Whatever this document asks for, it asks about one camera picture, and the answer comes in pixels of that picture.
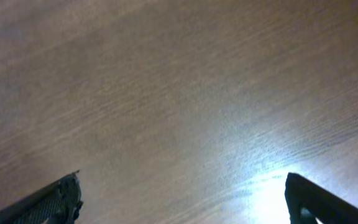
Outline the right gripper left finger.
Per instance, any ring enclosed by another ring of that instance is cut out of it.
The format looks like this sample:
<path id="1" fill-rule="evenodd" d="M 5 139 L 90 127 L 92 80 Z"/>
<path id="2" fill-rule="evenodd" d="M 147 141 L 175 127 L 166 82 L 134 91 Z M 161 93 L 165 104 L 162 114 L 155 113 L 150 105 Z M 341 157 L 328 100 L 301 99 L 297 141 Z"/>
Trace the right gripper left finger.
<path id="1" fill-rule="evenodd" d="M 83 206 L 77 171 L 0 210 L 0 224 L 74 223 Z"/>

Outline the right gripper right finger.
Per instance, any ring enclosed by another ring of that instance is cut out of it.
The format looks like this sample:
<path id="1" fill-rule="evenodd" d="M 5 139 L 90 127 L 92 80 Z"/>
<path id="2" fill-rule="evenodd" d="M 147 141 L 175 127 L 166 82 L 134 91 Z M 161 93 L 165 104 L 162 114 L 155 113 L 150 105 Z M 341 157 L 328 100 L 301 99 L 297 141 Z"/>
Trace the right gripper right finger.
<path id="1" fill-rule="evenodd" d="M 358 208 L 305 177 L 288 173 L 285 199 L 291 224 L 358 224 Z"/>

